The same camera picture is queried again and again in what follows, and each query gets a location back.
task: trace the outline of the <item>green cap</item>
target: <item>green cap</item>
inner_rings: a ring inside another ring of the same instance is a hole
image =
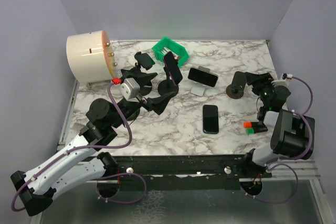
[[[246,134],[249,135],[249,134],[254,134],[254,129],[253,128],[248,128],[246,129]]]

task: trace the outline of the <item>phone stand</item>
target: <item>phone stand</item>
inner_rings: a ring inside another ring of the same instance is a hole
[[[173,81],[170,79],[169,72],[166,67],[163,68],[164,72],[166,73],[166,79],[161,81],[158,86],[158,92],[160,95],[165,95],[170,92],[175,92],[175,95],[179,92],[178,86],[175,86]]]
[[[210,69],[209,68],[204,68],[202,66],[198,67],[199,70],[203,71],[203,72],[207,72],[210,73]],[[197,95],[199,97],[202,97],[205,91],[205,86],[199,82],[195,82],[195,84],[193,85],[193,87],[191,88],[190,93]]]

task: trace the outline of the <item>gray floor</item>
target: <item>gray floor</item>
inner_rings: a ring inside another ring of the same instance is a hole
[[[284,199],[295,182],[264,182],[260,196]],[[59,197],[44,213],[43,224],[110,223],[322,223],[309,181],[301,181],[296,198],[285,205],[256,202],[241,191],[150,191],[135,205],[117,205],[97,199],[94,183],[83,184]],[[123,192],[120,199],[135,198],[137,193]]]

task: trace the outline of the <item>white cylinder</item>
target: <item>white cylinder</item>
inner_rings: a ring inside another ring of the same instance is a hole
[[[70,69],[80,83],[113,78],[114,53],[104,30],[69,36],[67,57]]]

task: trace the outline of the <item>marble tabletop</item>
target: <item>marble tabletop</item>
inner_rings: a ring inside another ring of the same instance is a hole
[[[131,124],[133,141],[130,146],[109,150],[112,155],[208,155],[243,154],[252,148],[269,143],[272,129],[268,132],[247,135],[243,122],[255,121],[257,117],[255,96],[250,87],[245,88],[244,96],[234,100],[226,95],[225,89],[232,82],[236,71],[265,73],[276,78],[274,66],[265,41],[177,41],[184,46],[190,57],[181,67],[183,80],[180,91],[169,102],[166,110],[157,115],[153,111],[141,109],[138,118]],[[158,97],[158,84],[165,79],[164,64],[155,59],[152,47],[157,41],[112,41],[118,68],[134,66],[134,54],[148,53],[155,65],[148,72],[157,72],[153,90],[146,97]],[[193,81],[187,78],[190,67],[203,66],[219,75],[216,87],[207,88],[203,97],[190,93]],[[109,99],[108,82],[80,85],[70,129],[66,136],[69,143],[87,123],[85,113],[90,103],[97,98]],[[112,94],[121,100],[119,88],[112,87]],[[219,133],[205,134],[202,127],[202,106],[218,106]],[[121,145],[128,140],[123,126],[115,130],[118,136],[110,145]]]

